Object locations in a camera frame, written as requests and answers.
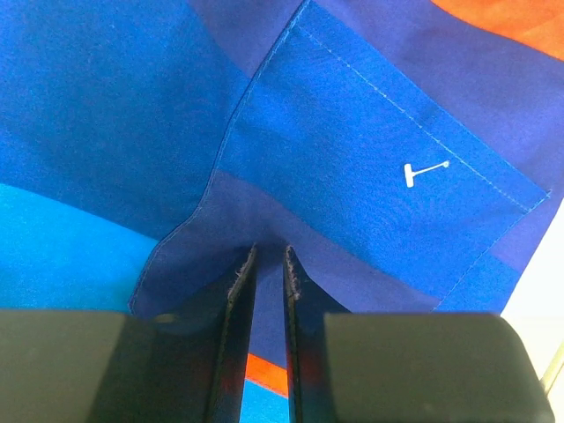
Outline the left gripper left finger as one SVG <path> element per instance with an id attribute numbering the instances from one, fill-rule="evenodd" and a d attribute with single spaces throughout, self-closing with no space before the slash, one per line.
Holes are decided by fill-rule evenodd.
<path id="1" fill-rule="evenodd" d="M 101 311 L 1 313 L 4 422 L 236 422 L 257 252 L 180 307 L 142 320 Z"/>

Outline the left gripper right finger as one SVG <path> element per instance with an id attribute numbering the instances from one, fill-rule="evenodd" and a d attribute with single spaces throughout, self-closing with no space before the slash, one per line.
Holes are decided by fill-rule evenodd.
<path id="1" fill-rule="evenodd" d="M 354 314 L 284 258 L 293 422 L 552 422 L 522 339 L 480 313 Z"/>

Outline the rainbow striped shorts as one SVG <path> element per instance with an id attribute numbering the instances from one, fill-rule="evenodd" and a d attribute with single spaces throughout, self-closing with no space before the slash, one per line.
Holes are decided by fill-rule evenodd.
<path id="1" fill-rule="evenodd" d="M 1 4 L 1 313 L 150 320 L 255 249 L 236 422 L 293 422 L 287 249 L 501 317 L 562 199 L 562 61 L 429 1 Z"/>

